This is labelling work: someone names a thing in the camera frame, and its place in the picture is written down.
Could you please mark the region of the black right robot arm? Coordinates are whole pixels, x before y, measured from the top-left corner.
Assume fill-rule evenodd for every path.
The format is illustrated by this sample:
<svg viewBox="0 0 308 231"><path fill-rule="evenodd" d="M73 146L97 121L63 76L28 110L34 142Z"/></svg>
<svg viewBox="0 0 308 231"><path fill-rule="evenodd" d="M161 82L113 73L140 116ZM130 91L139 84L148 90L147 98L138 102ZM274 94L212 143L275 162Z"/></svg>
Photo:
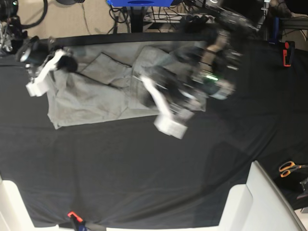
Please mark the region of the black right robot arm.
<svg viewBox="0 0 308 231"><path fill-rule="evenodd" d="M50 70L64 69L76 72L77 61L72 53L56 43L56 38L49 37L46 41L38 36L29 37L27 30L38 26L48 11L48 2L43 2L42 16L34 23L23 25L17 15L19 2L17 0L2 0L0 2L0 56L14 55L16 61L24 64L28 73L36 77L47 66L58 52L60 58Z"/></svg>

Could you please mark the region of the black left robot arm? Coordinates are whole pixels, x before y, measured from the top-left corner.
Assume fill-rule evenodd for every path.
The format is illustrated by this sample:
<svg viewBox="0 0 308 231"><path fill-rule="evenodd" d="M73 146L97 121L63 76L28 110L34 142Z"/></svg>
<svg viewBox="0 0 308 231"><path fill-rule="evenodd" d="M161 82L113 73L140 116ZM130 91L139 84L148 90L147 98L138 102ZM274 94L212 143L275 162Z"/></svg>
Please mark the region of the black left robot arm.
<svg viewBox="0 0 308 231"><path fill-rule="evenodd" d="M242 14L209 7L200 29L202 40L177 46L157 63L138 72L159 112L168 121L188 120L204 110L207 98L225 100L235 91L234 76L240 67L240 43L257 34L254 22Z"/></svg>

